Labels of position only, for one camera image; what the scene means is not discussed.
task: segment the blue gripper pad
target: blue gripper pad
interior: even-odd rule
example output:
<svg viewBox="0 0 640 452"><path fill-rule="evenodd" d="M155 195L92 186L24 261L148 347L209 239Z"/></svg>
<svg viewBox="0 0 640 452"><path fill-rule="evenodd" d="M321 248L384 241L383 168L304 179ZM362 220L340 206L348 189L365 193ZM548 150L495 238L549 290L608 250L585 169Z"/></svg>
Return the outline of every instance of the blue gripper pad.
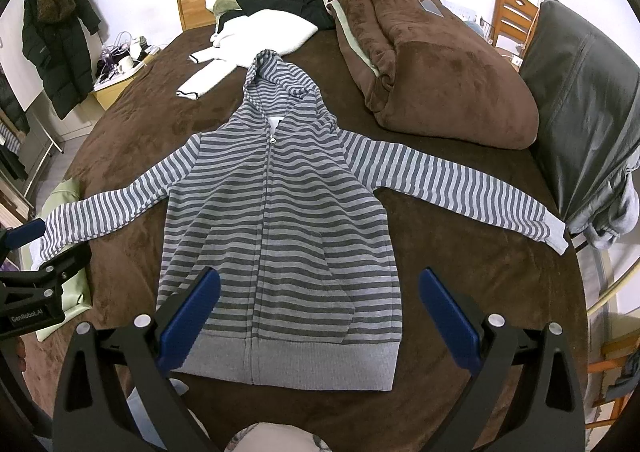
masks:
<svg viewBox="0 0 640 452"><path fill-rule="evenodd" d="M480 336L460 306L430 268L422 270L419 280L420 300L433 318L457 366L471 374L482 368Z"/></svg>
<svg viewBox="0 0 640 452"><path fill-rule="evenodd" d="M34 219L17 228L9 229L4 239L4 245L9 249L18 249L44 235L46 225L42 219Z"/></svg>
<svg viewBox="0 0 640 452"><path fill-rule="evenodd" d="M178 369L220 298L220 275L210 269L182 302L159 338L156 366L165 376Z"/></svg>

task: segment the hoodie pocket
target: hoodie pocket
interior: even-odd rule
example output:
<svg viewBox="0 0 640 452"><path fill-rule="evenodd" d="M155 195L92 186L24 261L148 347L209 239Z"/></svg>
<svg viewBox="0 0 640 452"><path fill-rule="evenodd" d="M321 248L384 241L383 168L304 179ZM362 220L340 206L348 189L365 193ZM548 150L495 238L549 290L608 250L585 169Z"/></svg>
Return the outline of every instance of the hoodie pocket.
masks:
<svg viewBox="0 0 640 452"><path fill-rule="evenodd" d="M270 245L255 307L261 337L292 342L340 343L354 313L327 266L321 238L308 234Z"/></svg>

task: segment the bed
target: bed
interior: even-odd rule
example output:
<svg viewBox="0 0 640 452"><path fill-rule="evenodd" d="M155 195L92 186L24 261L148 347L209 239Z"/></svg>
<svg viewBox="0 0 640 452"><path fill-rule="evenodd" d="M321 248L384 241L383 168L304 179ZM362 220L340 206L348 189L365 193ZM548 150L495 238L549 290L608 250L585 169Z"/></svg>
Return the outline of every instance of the bed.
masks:
<svg viewBox="0 0 640 452"><path fill-rule="evenodd" d="M198 101L175 89L198 70L187 56L207 46L212 15L204 0L178 0L184 32L122 93L98 121L66 177L81 181L84 196L128 185L182 145L194 132L223 124L242 99L245 69L238 68ZM285 57L318 84L338 124L372 138L404 143L505 180L556 212L551 193L528 150L501 150L383 130L366 109L344 63L334 31L321 31ZM587 319L575 252L561 257L545 244L494 228L389 190L376 196L388 225L401 281L403 336L390 392L309 392L235 384L177 374L190 386L184 399L216 445L258 421L296 425L322 437L334 452L418 451L449 411L468 379L457 368L420 304L417 276L436 274L471 295L482 310L511 323L564 327L582 388L586 385ZM166 202L130 225L91 241L90 284L94 308L49 339L26 337L25 374L37 403L52 412L57 378L75 325L127 324L154 310ZM127 383L126 371L121 371ZM497 432L513 395L510 377L482 440Z"/></svg>

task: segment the hoodie zipper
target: hoodie zipper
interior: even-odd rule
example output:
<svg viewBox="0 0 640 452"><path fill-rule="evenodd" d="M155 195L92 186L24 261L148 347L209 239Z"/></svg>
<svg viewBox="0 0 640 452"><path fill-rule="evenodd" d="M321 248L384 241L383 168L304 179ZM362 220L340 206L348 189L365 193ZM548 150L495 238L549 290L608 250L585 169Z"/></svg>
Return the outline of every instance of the hoodie zipper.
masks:
<svg viewBox="0 0 640 452"><path fill-rule="evenodd" d="M262 263L262 242L264 240L264 223L265 223L265 213L266 213L266 209L267 209L267 197L269 194L269 170L270 170L270 166L271 166L271 145L273 145L274 143L276 143L276 138L274 136L274 134L271 133L271 125L268 126L269 129L269 135L267 138L267 161L266 161L266 168L265 168L265 172L264 172L264 192L262 194L262 222L260 225L260 251L258 254L258 268L256 271L256 276L255 276L255 295L254 295L254 304L253 304L253 308L252 308L252 323L251 323L251 334L250 334L250 338L249 338L249 382L251 384L254 383L254 323L257 322L257 318L255 315L255 302L257 300L258 297L258 282L260 281L260 269L261 269L261 263Z"/></svg>

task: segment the gray waistband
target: gray waistband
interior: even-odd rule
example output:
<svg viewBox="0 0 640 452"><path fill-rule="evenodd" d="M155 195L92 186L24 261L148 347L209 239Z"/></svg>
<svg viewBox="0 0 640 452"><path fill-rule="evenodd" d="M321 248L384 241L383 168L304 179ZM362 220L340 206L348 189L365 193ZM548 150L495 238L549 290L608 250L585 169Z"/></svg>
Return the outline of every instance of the gray waistband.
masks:
<svg viewBox="0 0 640 452"><path fill-rule="evenodd" d="M305 390L391 390L399 345L236 339L202 331L178 370Z"/></svg>

